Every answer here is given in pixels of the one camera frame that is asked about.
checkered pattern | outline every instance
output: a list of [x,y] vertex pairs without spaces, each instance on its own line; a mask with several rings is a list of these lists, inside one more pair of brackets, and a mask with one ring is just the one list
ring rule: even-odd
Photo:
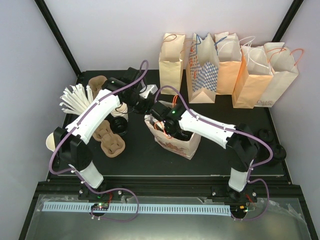
[[218,67],[210,62],[200,66],[195,46],[192,46],[189,55],[190,74],[192,80],[192,91],[205,88],[212,92],[217,91]]

robotic arm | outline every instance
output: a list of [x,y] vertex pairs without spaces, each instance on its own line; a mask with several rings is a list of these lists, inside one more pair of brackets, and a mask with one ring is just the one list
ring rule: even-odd
[[158,90],[156,85],[144,85],[141,89],[140,83],[137,83],[120,91],[117,95],[110,94],[132,83],[138,76],[138,70],[129,68],[122,78],[109,78],[85,112],[66,129],[58,127],[54,131],[54,142],[57,145],[71,129],[76,128],[60,148],[59,157],[76,169],[92,188],[98,188],[103,181],[103,176],[93,164],[92,153],[87,144],[107,115],[121,103],[126,103],[135,112],[151,114],[157,121],[163,122],[167,134],[174,138],[187,141],[192,133],[197,133],[226,149],[231,166],[228,184],[233,190],[241,192],[246,186],[248,171],[259,146],[254,140],[225,129],[252,134],[248,126],[221,123],[193,110],[190,112],[180,104],[174,108],[166,107],[159,101],[155,102],[155,93]]

paper bag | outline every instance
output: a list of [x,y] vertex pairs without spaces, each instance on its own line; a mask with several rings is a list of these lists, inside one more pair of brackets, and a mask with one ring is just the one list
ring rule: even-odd
[[241,49],[237,34],[222,32],[215,34],[219,58],[216,93],[231,95],[234,92],[241,66]]
[[260,99],[273,74],[263,46],[242,46],[242,61],[232,93],[234,108],[252,109]]
[[[162,103],[168,107],[172,106],[172,103],[169,102]],[[154,123],[157,122],[157,120],[151,115],[144,116],[144,122],[150,132],[154,135],[154,140],[164,149],[183,156],[189,160],[191,160],[195,155],[201,140],[201,136],[199,134],[193,133],[189,141],[181,141],[173,137],[168,138],[164,132],[156,130],[154,128]]]
[[[180,91],[185,58],[185,35],[166,33],[163,37],[159,55],[160,86],[169,85]],[[176,95],[170,88],[164,88],[162,94]]]
[[219,59],[211,35],[202,40],[193,35],[186,68],[188,99],[191,104],[215,103]]
[[264,45],[271,64],[273,78],[256,103],[256,107],[272,107],[299,75],[297,63],[284,42],[269,42]]

black pole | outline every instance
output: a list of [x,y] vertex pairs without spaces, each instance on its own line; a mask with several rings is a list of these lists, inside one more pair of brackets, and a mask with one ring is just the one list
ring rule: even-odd
[[282,20],[278,30],[276,31],[276,33],[272,39],[272,42],[280,42],[281,41],[287,28],[290,25],[292,19],[294,19],[298,9],[300,8],[300,6],[303,2],[304,2],[304,0],[293,0],[289,10],[287,11],[286,15],[284,16],[284,19]]
[[57,40],[57,42],[60,45],[64,55],[66,56],[67,60],[69,61],[75,75],[78,77],[81,74],[80,68],[78,67],[76,60],[72,56],[71,51],[70,51],[64,37],[62,36],[54,18],[52,17],[45,1],[44,0],[34,0],[34,1],[37,4],[38,8],[40,9],[44,19],[46,20],[46,23],[49,25],[55,39]]

black tabletop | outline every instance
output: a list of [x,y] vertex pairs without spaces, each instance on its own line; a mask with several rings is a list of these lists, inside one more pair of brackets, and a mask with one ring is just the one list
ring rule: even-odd
[[[119,78],[124,70],[95,70],[83,73],[78,81],[83,86],[96,76]],[[159,86],[159,71],[149,70],[146,75],[147,84]],[[188,102],[186,74],[183,73],[180,89],[184,99]],[[172,95],[161,95],[160,100],[172,102]],[[271,130],[275,135],[273,122],[267,108],[254,109],[233,108],[230,95],[217,95],[215,103],[189,104],[190,108],[201,115],[213,120],[238,125],[247,124],[256,134],[259,129]],[[71,123],[77,116],[67,114],[65,124]],[[191,160],[162,148],[155,142],[154,136],[148,130],[144,116],[129,113],[128,132],[122,136],[125,150],[114,158],[107,157],[100,147],[100,142],[91,138],[88,143],[93,152],[93,162],[104,176],[229,176],[230,166],[226,150],[218,144],[202,137],[199,147]],[[60,163],[59,169],[67,168],[67,164]],[[259,166],[254,169],[252,176],[283,176],[283,166]]]

